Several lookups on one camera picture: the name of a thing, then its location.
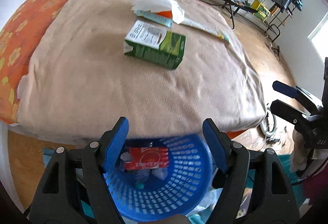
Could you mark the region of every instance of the wooden floor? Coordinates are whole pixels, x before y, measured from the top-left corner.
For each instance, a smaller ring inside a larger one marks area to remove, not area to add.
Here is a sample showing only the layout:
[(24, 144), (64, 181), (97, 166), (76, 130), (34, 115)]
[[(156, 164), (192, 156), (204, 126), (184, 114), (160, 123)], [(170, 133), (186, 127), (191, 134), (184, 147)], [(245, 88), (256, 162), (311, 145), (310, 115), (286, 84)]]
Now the wooden floor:
[[(226, 17), (226, 20), (231, 24), (231, 20), (228, 17)], [(281, 99), (286, 103), (297, 106), (297, 103), (292, 99), (286, 98), (272, 89), (272, 83), (275, 80), (289, 85), (294, 85), (295, 83), (284, 61), (279, 61), (267, 47), (270, 41), (256, 30), (238, 20), (236, 20), (235, 34), (244, 45), (250, 62), (261, 77), (265, 102), (269, 103), (276, 99)], [(263, 135), (256, 128), (244, 132), (235, 138), (235, 140), (252, 150), (271, 147), (279, 154), (291, 153), (293, 148), (292, 130), (293, 126), (291, 124), (278, 119), (277, 135), (281, 138), (279, 143), (265, 145)], [(8, 132), (11, 174), (19, 199), (24, 208), (30, 205), (44, 171), (42, 159), (43, 148), (56, 149), (59, 146), (59, 144), (22, 136), (11, 131)], [(74, 146), (68, 145), (67, 148), (71, 149)]]

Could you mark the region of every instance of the screw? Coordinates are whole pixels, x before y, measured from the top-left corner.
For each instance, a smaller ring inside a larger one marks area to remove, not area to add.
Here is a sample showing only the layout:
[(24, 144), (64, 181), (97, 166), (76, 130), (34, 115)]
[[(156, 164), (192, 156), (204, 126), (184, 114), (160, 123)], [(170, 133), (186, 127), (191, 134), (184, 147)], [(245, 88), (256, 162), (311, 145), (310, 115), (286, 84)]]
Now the screw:
[(57, 150), (56, 150), (56, 152), (58, 153), (58, 154), (61, 154), (62, 152), (64, 152), (65, 151), (65, 148), (64, 147), (58, 147), (57, 148)]
[(240, 143), (238, 143), (238, 142), (234, 142), (234, 143), (232, 144), (232, 146), (233, 146), (234, 148), (237, 148), (237, 149), (240, 149), (240, 148), (243, 147), (242, 144), (240, 144)]
[(99, 146), (99, 142), (92, 142), (90, 143), (91, 148), (97, 148)]
[(267, 153), (269, 155), (273, 155), (274, 154), (274, 150), (272, 148), (267, 148)]

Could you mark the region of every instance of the red box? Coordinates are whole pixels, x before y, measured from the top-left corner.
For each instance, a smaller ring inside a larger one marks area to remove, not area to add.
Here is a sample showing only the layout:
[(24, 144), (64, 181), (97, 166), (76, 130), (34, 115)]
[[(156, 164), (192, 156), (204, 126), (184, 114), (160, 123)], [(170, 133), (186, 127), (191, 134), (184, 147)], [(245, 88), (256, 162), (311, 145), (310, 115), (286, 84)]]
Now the red box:
[(169, 165), (167, 147), (130, 147), (131, 162), (124, 163), (126, 170), (144, 168), (166, 168)]

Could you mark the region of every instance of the green box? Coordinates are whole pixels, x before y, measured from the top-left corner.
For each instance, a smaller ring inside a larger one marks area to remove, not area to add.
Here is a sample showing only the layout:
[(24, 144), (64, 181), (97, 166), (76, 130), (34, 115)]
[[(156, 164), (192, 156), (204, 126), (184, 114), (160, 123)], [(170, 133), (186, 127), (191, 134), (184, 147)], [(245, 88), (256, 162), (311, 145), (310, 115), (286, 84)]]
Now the green box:
[(164, 27), (137, 20), (124, 40), (124, 54), (168, 69), (181, 63), (186, 37)]

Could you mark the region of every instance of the orange cloth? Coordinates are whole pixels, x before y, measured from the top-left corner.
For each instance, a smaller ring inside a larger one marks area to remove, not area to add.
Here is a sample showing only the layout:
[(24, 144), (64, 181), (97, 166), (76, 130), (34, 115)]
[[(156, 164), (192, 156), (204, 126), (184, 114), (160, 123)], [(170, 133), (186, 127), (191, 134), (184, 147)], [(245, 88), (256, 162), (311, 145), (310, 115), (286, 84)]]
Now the orange cloth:
[(68, 0), (27, 0), (0, 32), (0, 120), (17, 123), (17, 88), (47, 28)]

